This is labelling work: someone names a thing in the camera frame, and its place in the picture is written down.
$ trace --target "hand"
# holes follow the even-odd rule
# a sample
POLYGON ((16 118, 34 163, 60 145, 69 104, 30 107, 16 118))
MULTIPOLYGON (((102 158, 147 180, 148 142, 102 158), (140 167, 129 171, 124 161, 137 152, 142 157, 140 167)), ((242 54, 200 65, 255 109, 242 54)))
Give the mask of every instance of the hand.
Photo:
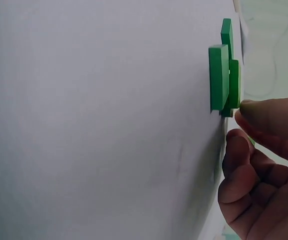
POLYGON ((288 98, 245 101, 235 118, 244 131, 227 134, 221 211, 243 240, 288 240, 288 167, 255 149, 247 137, 288 160, 288 98))

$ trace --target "green building block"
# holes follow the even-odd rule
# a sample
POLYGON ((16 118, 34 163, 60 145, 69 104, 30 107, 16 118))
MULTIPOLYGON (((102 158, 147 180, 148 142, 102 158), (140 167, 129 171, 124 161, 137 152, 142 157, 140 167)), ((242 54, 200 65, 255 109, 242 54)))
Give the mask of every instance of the green building block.
POLYGON ((234 110, 225 106, 222 110, 222 116, 226 118, 233 118, 234 117, 234 110))
POLYGON ((222 44, 227 44, 229 47, 229 60, 234 58, 234 37, 233 37, 233 25, 230 18, 223 20, 223 26, 221 31, 222 44))
POLYGON ((241 67, 238 60, 229 60, 229 96, 228 107, 238 109, 240 106, 241 94, 241 67))
POLYGON ((249 138, 250 142, 251 142, 253 145, 256 144, 256 142, 255 142, 250 136, 249 136, 248 138, 249 138))
POLYGON ((228 45, 209 48, 211 109, 223 110, 229 95, 228 45))

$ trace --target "green block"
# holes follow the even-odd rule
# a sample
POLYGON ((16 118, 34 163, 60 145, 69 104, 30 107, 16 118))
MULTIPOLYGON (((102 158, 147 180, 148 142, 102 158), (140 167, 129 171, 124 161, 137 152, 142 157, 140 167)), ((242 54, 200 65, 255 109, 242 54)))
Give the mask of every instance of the green block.
POLYGON ((240 106, 241 94, 241 67, 238 60, 229 60, 229 96, 228 107, 238 109, 240 106))
POLYGON ((234 117, 234 110, 231 109, 228 104, 225 105, 224 109, 222 110, 221 115, 225 118, 233 118, 234 117))
POLYGON ((211 109, 223 110, 229 94, 228 45, 209 49, 211 109))
POLYGON ((229 48, 229 60, 234 58, 234 37, 233 37, 233 25, 230 18, 223 20, 223 26, 221 31, 222 44, 227 44, 229 48))
POLYGON ((256 144, 256 142, 255 142, 250 136, 249 136, 248 138, 249 138, 250 142, 251 142, 253 145, 256 144))

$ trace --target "green object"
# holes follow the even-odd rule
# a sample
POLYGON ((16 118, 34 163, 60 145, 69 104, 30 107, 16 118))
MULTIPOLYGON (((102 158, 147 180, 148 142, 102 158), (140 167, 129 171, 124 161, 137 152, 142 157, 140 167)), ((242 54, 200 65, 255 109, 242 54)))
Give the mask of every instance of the green object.
POLYGON ((209 48, 211 109, 223 110, 229 94, 228 45, 209 48))
POLYGON ((228 107, 231 109, 238 109, 240 106, 240 92, 241 92, 241 67, 238 60, 229 60, 229 96, 228 107))
POLYGON ((253 145, 256 144, 256 142, 255 142, 250 136, 249 136, 248 138, 249 138, 250 142, 251 142, 253 145))
POLYGON ((226 118, 233 118, 234 110, 225 106, 224 109, 222 110, 222 116, 226 118))
POLYGON ((229 49, 229 60, 234 58, 234 37, 233 37, 233 24, 230 18, 223 20, 221 31, 222 44, 227 44, 229 49))

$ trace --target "green toy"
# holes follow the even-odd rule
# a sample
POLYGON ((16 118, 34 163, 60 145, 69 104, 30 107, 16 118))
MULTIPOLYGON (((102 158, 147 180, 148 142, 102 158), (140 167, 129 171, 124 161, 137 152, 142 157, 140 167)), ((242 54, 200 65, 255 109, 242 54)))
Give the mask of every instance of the green toy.
POLYGON ((229 94, 228 46, 209 48, 211 109, 223 110, 229 94))
POLYGON ((232 20, 225 18, 221 30, 222 45, 209 48, 211 110, 232 117, 240 106, 241 67, 234 57, 232 20))
POLYGON ((229 61, 229 96, 228 107, 238 109, 240 106, 241 68, 238 60, 229 61))
POLYGON ((234 36, 232 20, 225 18, 223 20, 223 26, 221 31, 222 43, 228 45, 229 60, 234 58, 234 36))

